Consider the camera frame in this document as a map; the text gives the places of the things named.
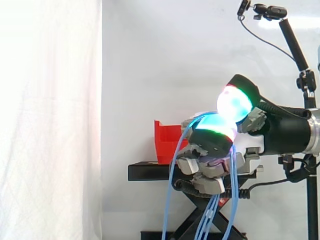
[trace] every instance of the blue cable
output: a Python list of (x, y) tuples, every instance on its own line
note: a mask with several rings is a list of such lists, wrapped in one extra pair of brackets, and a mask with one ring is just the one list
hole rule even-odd
[(237, 160), (236, 160), (236, 147), (233, 145), (232, 146), (232, 152), (230, 154), (230, 178), (231, 178), (231, 196), (232, 196), (232, 208), (231, 208), (231, 216), (229, 219), (229, 223), (226, 227), (225, 233), (223, 235), (222, 240), (227, 240), (231, 228), (234, 224), (236, 212), (237, 212), (237, 207), (238, 207), (238, 200), (239, 200), (239, 185), (238, 185), (238, 176), (237, 176)]
[(208, 202), (208, 204), (206, 205), (206, 208), (202, 214), (202, 217), (201, 217), (201, 220), (199, 222), (199, 225), (196, 229), (196, 232), (195, 232), (195, 236), (194, 236), (194, 239), (197, 240), (198, 237), (199, 237), (199, 233), (200, 233), (200, 229), (202, 228), (202, 226), (204, 225), (204, 221), (205, 221), (205, 218), (206, 218), (206, 213), (208, 212), (209, 208), (211, 207), (212, 203), (213, 203), (213, 200), (214, 200), (214, 196), (212, 196)]
[(220, 199), (220, 195), (216, 195), (216, 203), (214, 205), (212, 217), (211, 217), (210, 221), (208, 222), (208, 224), (206, 226), (206, 230), (205, 230), (205, 234), (204, 234), (204, 238), (203, 238), (204, 240), (206, 240), (208, 238), (208, 234), (210, 232), (211, 225), (213, 224), (212, 223), (213, 218), (216, 216), (216, 211), (218, 209), (219, 199)]
[(218, 201), (219, 199), (217, 198), (218, 195), (212, 195), (212, 204), (210, 205), (208, 211), (205, 211), (203, 214), (205, 215), (205, 219), (204, 219), (204, 223), (201, 226), (201, 231), (199, 233), (199, 235), (197, 236), (197, 238), (195, 238), (196, 240), (201, 240), (203, 234), (204, 234), (204, 230), (208, 228), (208, 225), (211, 224), (212, 222), (212, 218), (215, 216), (217, 208), (216, 206), (218, 206)]
[(166, 232), (167, 232), (167, 225), (168, 225), (168, 213), (169, 213), (169, 207), (170, 207), (170, 198), (171, 198), (171, 193), (172, 193), (172, 181), (173, 181), (173, 177), (174, 177), (174, 170), (175, 170), (175, 165), (176, 165), (176, 161), (177, 161), (177, 155), (179, 152), (179, 149), (181, 147), (182, 141), (183, 139), (186, 137), (188, 130), (192, 127), (192, 125), (197, 122), (199, 119), (201, 119), (202, 117), (206, 116), (206, 115), (211, 115), (211, 114), (216, 114), (216, 112), (210, 111), (210, 112), (206, 112), (203, 114), (200, 114), (199, 116), (195, 117), (193, 119), (192, 122), (190, 122), (188, 124), (188, 126), (185, 128), (185, 130), (183, 131), (177, 145), (176, 145), (176, 149), (173, 155), (173, 159), (171, 162), (171, 168), (170, 168), (170, 173), (169, 173), (169, 181), (168, 181), (168, 189), (166, 192), (166, 199), (165, 199), (165, 208), (164, 208), (164, 216), (163, 216), (163, 227), (162, 227), (162, 236), (161, 236), (161, 240), (166, 240)]

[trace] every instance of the black table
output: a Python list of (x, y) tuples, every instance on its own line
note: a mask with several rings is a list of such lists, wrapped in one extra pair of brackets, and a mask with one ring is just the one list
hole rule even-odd
[[(238, 176), (239, 188), (248, 180), (255, 179), (257, 173), (252, 175)], [(174, 167), (174, 179), (190, 180), (192, 176), (184, 175), (178, 166)], [(128, 181), (163, 181), (169, 179), (169, 165), (161, 165), (157, 162), (138, 162), (128, 166)], [(227, 176), (224, 178), (224, 185), (230, 186), (230, 178)], [(175, 232), (167, 232), (167, 240), (193, 240), (195, 233), (202, 217), (202, 214), (208, 204), (209, 199), (195, 197), (193, 195), (186, 194), (186, 197), (192, 201), (195, 205), (194, 211), (186, 218), (186, 220), (178, 227)], [(224, 233), (227, 229), (229, 220), (220, 212), (229, 199), (222, 198), (219, 201), (218, 209), (213, 219), (213, 224)], [(141, 240), (161, 240), (160, 231), (141, 231)], [(220, 240), (223, 234), (210, 233), (208, 235), (209, 240)], [(247, 240), (246, 234), (241, 233), (235, 226), (232, 226), (229, 240)]]

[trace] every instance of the white curtain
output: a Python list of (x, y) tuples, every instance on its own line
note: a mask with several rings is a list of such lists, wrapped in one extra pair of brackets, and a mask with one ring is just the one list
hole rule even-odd
[(0, 240), (102, 239), (101, 5), (0, 1)]

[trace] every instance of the green light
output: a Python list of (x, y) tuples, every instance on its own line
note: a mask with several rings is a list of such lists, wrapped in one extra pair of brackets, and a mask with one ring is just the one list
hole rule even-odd
[(232, 142), (237, 134), (237, 125), (234, 122), (227, 122), (219, 114), (204, 116), (196, 126), (196, 129), (211, 130), (226, 135)]
[(227, 85), (217, 100), (218, 113), (228, 121), (239, 122), (252, 110), (248, 96), (239, 88)]

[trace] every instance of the red box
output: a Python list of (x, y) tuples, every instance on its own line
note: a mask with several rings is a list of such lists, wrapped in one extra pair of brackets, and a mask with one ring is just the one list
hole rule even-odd
[[(163, 126), (160, 121), (154, 121), (154, 144), (158, 164), (171, 163), (181, 135), (180, 125)], [(180, 150), (187, 144), (188, 140), (184, 139)]]

